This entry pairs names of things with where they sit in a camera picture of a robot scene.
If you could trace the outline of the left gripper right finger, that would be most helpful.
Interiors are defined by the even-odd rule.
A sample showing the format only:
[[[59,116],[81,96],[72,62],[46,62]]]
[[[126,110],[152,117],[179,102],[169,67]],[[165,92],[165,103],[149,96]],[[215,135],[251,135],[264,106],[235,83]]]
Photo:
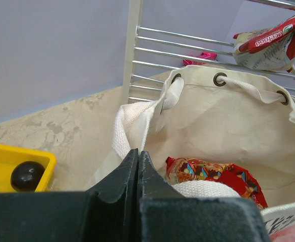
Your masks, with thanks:
[[[242,198],[186,198],[139,158],[139,241],[269,241],[260,211]]]

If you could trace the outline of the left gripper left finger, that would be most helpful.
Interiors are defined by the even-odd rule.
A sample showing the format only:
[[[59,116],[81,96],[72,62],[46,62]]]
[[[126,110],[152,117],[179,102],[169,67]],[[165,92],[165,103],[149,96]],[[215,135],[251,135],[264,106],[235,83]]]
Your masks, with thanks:
[[[0,194],[0,241],[134,241],[138,160],[84,192]]]

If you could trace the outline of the red cookie snack bag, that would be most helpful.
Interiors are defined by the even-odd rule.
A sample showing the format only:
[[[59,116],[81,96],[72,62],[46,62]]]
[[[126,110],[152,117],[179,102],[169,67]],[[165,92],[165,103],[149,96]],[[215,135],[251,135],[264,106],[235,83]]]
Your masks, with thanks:
[[[259,209],[268,208],[257,180],[236,164],[168,157],[166,178],[186,197],[241,197],[254,201]]]

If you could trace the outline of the beige canvas tote bag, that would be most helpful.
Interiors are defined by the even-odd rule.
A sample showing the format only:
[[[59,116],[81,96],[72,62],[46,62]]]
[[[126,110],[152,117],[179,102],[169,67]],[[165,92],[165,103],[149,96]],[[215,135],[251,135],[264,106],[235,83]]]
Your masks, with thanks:
[[[111,152],[90,188],[133,149],[139,158],[148,152],[169,185],[168,157],[236,164],[262,189],[268,208],[257,208],[269,237],[295,225],[295,96],[264,76],[205,66],[172,71],[159,99],[119,108]],[[134,241],[139,241],[139,164],[138,160]]]

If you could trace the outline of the pink plastic bag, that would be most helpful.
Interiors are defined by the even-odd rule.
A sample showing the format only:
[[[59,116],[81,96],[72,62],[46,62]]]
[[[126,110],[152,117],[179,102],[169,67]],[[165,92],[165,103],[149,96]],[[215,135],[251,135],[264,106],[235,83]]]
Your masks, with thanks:
[[[295,225],[270,236],[273,242],[295,242]]]

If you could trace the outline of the red white snack packet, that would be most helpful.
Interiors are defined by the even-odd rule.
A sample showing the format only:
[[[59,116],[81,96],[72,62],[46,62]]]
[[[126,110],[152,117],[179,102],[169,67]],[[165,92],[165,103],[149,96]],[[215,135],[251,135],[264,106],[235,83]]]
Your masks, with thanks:
[[[238,33],[233,57],[252,70],[290,71],[295,59],[295,15],[273,28]]]

